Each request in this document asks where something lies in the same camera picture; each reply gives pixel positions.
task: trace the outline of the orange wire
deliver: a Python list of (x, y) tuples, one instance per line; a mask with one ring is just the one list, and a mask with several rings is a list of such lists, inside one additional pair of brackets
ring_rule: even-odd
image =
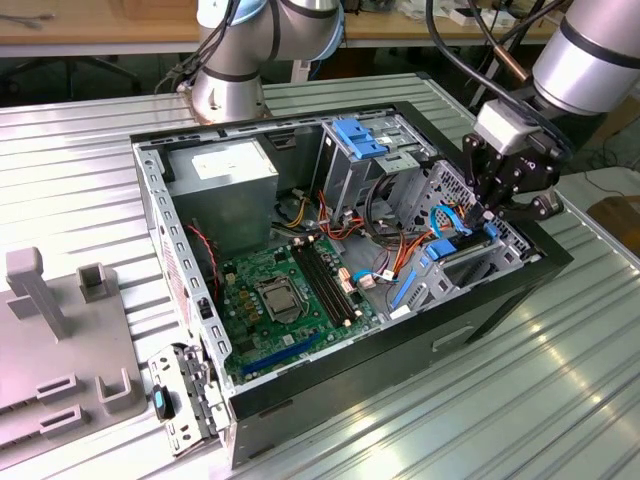
[(213, 251), (209, 246), (209, 239), (205, 237), (202, 233), (200, 233), (200, 230), (198, 230), (193, 225), (187, 225), (187, 228), (198, 236), (198, 238), (202, 241), (202, 243), (204, 243), (204, 246), (206, 247), (207, 252), (209, 253), (209, 259), (213, 264), (213, 284), (215, 286), (213, 296), (214, 296), (214, 300), (217, 302), (218, 301), (218, 264), (216, 263), (216, 259), (213, 256)]

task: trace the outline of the aluminum workbench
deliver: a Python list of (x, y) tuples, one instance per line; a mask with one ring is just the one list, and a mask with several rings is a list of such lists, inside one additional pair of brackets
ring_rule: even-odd
[[(265, 96), (274, 114), (409, 100), (458, 144), (472, 121), (414, 75), (275, 85)], [(36, 245), (45, 278), (113, 266), (147, 391), (147, 359), (185, 334), (146, 232), (128, 137), (193, 124), (176, 95), (0, 110), (0, 257)], [(637, 175), (619, 175), (640, 191)], [(565, 190), (588, 203), (586, 184), (563, 180)], [(574, 262), (491, 335), (237, 472), (217, 443), (175, 462), (150, 404), (0, 477), (638, 478), (637, 261), (569, 209), (543, 226)]]

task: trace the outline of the wooden desk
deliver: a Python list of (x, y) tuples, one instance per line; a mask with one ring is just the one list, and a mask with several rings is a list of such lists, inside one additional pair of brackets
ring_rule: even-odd
[[(436, 18), (438, 32), (448, 45), (482, 45), (484, 36), (477, 26), (463, 27), (448, 18)], [(546, 43), (556, 31), (551, 22), (539, 21), (534, 24), (522, 43)], [(508, 29), (496, 28), (494, 33), (499, 37)], [(412, 47), (433, 46), (427, 25), (424, 21), (416, 21), (400, 12), (370, 13), (360, 12), (358, 15), (346, 15), (347, 48), (368, 47)]]
[[(198, 46), (195, 20), (142, 21), (124, 16), (119, 0), (2, 0), (0, 13), (35, 15), (53, 12), (56, 18), (32, 30), (0, 20), (0, 57), (43, 57), (193, 51)], [(478, 45), (484, 37), (477, 27), (462, 27), (437, 18), (442, 37), (450, 45)], [(539, 22), (524, 43), (545, 43), (556, 26)], [(500, 35), (503, 29), (496, 29)], [(399, 12), (346, 16), (348, 48), (431, 46), (424, 22)]]
[(119, 0), (2, 0), (0, 13), (53, 12), (42, 30), (0, 20), (0, 57), (175, 53), (198, 47), (198, 24), (131, 20)]

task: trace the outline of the cpu socket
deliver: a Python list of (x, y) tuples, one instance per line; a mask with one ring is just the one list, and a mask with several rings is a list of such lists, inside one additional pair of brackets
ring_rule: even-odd
[(274, 322), (292, 323), (302, 313), (302, 301), (288, 277), (273, 277), (255, 287)]

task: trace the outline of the gray plastic holder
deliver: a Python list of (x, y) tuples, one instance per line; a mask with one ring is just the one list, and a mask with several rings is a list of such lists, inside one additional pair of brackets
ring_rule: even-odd
[(7, 253), (0, 293), (0, 470), (147, 408), (115, 270), (44, 281), (36, 248)]

